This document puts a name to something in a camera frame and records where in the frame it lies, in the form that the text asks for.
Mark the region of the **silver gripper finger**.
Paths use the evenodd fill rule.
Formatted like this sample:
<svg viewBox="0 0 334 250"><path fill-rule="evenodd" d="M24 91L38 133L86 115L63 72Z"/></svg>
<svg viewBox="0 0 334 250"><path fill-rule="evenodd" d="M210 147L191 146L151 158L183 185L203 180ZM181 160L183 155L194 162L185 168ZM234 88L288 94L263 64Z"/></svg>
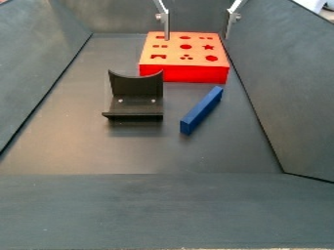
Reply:
<svg viewBox="0 0 334 250"><path fill-rule="evenodd" d="M245 0L235 0L231 7L227 9L227 16L229 17L227 17L225 39L229 39L233 24L237 22L237 19L241 17L241 14L238 13L238 11L242 8L243 3L245 3Z"/></svg>
<svg viewBox="0 0 334 250"><path fill-rule="evenodd" d="M155 19L162 22L165 29L165 40L170 40L170 11L166 8L162 0L153 0L154 5L158 9L155 14Z"/></svg>

